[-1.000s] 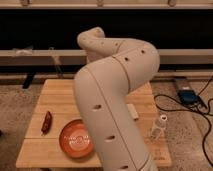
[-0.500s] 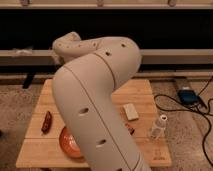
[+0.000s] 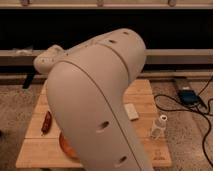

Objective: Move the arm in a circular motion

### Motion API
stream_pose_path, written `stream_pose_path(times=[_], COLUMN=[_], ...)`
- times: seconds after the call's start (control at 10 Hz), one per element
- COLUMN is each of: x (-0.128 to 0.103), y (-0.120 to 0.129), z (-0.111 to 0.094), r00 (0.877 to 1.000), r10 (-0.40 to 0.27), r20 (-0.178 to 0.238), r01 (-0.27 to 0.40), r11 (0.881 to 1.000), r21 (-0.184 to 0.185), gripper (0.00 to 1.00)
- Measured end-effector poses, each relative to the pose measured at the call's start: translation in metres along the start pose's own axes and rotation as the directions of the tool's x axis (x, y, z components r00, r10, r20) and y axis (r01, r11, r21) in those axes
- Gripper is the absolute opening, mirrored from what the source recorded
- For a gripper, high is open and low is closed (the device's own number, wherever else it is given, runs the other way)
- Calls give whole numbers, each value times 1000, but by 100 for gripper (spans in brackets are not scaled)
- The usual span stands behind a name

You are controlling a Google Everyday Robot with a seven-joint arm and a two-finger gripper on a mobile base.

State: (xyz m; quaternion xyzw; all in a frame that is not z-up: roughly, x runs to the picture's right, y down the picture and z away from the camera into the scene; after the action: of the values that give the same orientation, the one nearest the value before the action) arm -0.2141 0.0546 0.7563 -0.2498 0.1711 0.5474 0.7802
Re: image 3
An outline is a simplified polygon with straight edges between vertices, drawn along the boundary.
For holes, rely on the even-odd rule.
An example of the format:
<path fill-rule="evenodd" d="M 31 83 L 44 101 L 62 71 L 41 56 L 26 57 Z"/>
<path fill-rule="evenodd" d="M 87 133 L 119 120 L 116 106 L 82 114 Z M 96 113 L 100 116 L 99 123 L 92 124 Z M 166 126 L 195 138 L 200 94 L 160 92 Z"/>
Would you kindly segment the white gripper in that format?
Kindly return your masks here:
<path fill-rule="evenodd" d="M 48 74 L 53 66 L 65 56 L 66 51 L 59 45 L 53 45 L 39 54 L 33 61 L 35 69 L 41 74 Z"/>

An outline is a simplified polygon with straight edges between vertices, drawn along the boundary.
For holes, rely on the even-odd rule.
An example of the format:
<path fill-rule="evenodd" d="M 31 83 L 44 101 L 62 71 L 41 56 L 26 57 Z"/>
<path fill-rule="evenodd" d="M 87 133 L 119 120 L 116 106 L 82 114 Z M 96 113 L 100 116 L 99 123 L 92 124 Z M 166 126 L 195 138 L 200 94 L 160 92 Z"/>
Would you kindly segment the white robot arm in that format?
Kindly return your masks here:
<path fill-rule="evenodd" d="M 50 111 L 86 171 L 154 171 L 123 103 L 145 50 L 139 34 L 122 28 L 67 50 L 53 45 L 34 59 L 48 76 Z"/>

